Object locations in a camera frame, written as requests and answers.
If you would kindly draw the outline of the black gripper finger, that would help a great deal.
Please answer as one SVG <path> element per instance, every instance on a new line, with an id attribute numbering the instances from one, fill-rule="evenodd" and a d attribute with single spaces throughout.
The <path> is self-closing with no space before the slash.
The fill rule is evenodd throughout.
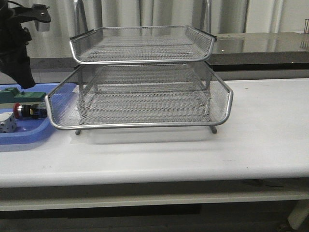
<path id="1" fill-rule="evenodd" d="M 15 80 L 23 89 L 36 85 L 30 67 L 30 58 L 22 57 L 15 61 L 0 59 L 0 71 Z"/>

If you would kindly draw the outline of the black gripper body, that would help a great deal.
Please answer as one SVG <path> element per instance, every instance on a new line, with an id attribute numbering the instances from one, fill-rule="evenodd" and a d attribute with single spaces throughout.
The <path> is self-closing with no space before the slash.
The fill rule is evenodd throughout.
<path id="1" fill-rule="evenodd" d="M 32 36 L 21 24 L 35 20 L 51 22 L 48 9 L 38 3 L 25 7 L 12 0 L 0 2 L 0 58 L 18 60 L 28 56 L 27 45 Z"/>

